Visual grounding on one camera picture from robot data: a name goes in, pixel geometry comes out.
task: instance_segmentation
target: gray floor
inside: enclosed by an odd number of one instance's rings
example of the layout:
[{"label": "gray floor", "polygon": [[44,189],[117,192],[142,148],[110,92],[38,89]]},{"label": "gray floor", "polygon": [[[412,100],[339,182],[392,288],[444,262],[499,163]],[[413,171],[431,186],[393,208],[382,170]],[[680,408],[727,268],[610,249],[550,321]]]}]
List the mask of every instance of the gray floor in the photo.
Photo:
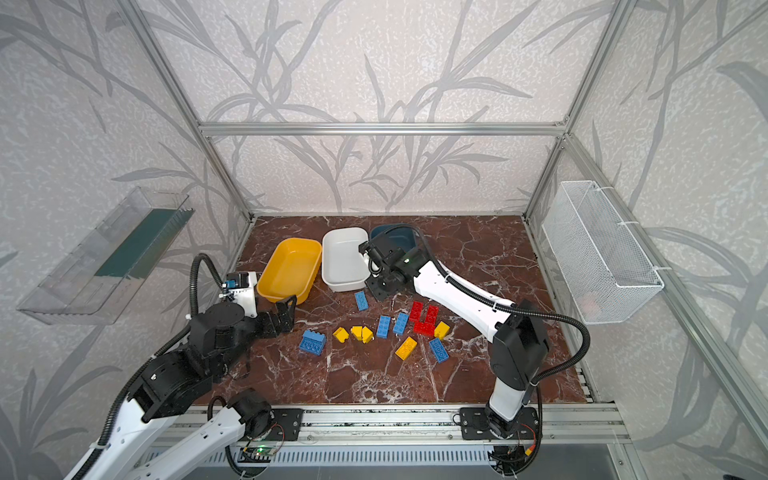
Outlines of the gray floor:
[{"label": "gray floor", "polygon": [[[618,480],[605,445],[544,445],[521,479],[558,478],[560,480]],[[198,468],[186,480],[236,480],[228,468]],[[496,480],[500,475],[491,467],[302,467],[268,468],[259,480]]]}]

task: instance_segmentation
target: black mounting plate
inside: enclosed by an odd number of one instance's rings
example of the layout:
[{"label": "black mounting plate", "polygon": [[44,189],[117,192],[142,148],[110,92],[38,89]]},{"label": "black mounting plate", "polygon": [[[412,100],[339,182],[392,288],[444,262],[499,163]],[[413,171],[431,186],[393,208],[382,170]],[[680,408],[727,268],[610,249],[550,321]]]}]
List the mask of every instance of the black mounting plate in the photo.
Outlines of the black mounting plate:
[{"label": "black mounting plate", "polygon": [[[484,407],[466,407],[458,409],[459,423],[462,426],[462,439],[464,440],[499,440],[499,438],[491,432],[488,426],[488,416],[485,414]],[[533,407],[523,407],[518,412],[518,416],[515,417],[515,421],[518,424],[525,424],[536,429],[538,425],[538,414]],[[524,426],[520,426],[516,429],[516,433],[513,434],[508,440],[533,440],[533,432],[526,429]]]},{"label": "black mounting plate", "polygon": [[[275,422],[283,427],[286,433],[286,442],[295,442],[299,439],[299,430],[301,429],[301,418],[304,415],[302,409],[272,409],[275,414]],[[279,442],[283,440],[283,432],[277,427],[267,435],[264,441]]]}]

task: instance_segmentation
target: transparent acrylic bin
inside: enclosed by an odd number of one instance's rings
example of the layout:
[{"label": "transparent acrylic bin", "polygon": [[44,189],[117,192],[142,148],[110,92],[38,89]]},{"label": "transparent acrylic bin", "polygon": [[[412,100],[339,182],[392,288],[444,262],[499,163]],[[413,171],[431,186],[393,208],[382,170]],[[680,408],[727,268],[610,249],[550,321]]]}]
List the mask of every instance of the transparent acrylic bin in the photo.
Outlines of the transparent acrylic bin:
[{"label": "transparent acrylic bin", "polygon": [[623,322],[664,288],[598,185],[561,182],[542,224],[585,323]]},{"label": "transparent acrylic bin", "polygon": [[18,309],[47,324],[111,325],[191,217],[188,197],[134,188]]}]

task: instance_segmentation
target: white plastic tray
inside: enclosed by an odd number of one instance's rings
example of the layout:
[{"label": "white plastic tray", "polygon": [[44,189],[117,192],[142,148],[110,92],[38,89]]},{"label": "white plastic tray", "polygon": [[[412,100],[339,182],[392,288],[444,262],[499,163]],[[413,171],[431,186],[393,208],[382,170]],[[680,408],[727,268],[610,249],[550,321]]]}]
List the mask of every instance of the white plastic tray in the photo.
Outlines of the white plastic tray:
[{"label": "white plastic tray", "polygon": [[331,230],[323,237],[323,282],[334,292],[361,290],[370,272],[357,248],[368,240],[360,227]]}]

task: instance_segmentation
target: brown marble tabletop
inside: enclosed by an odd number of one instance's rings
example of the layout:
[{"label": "brown marble tabletop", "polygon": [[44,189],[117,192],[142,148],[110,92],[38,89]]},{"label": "brown marble tabletop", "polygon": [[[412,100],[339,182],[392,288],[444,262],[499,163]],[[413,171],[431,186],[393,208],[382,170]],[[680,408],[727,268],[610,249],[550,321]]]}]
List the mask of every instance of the brown marble tabletop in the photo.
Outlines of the brown marble tabletop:
[{"label": "brown marble tabletop", "polygon": [[[517,303],[529,299],[542,311],[553,311],[544,279],[520,217],[261,217],[256,220],[238,263],[238,270],[264,270],[275,247],[289,237],[322,241],[329,230],[362,227],[368,232],[385,223],[406,222],[422,229],[435,255],[451,270],[481,288]],[[473,326],[439,305],[437,323],[451,329],[443,340],[449,358],[437,363],[427,342],[409,322],[404,336],[392,331],[399,312],[409,312],[418,295],[399,293],[377,303],[366,290],[369,308],[357,309],[355,292],[334,293],[317,274],[310,296],[296,308],[291,333],[253,343],[248,361],[233,367],[214,386],[225,398],[252,387],[270,403],[485,403],[493,390],[488,342]],[[269,306],[260,299],[260,307]],[[426,315],[424,306],[422,320]],[[392,317],[388,338],[363,344],[351,336],[333,337],[343,326],[368,326],[376,334],[379,316]],[[569,357],[559,325],[548,324],[551,351],[545,366]],[[326,335],[320,356],[299,350],[305,330]],[[395,351],[407,336],[417,347],[402,361]],[[573,369],[541,381],[545,402],[585,402]],[[210,396],[198,402],[204,403]]]}]

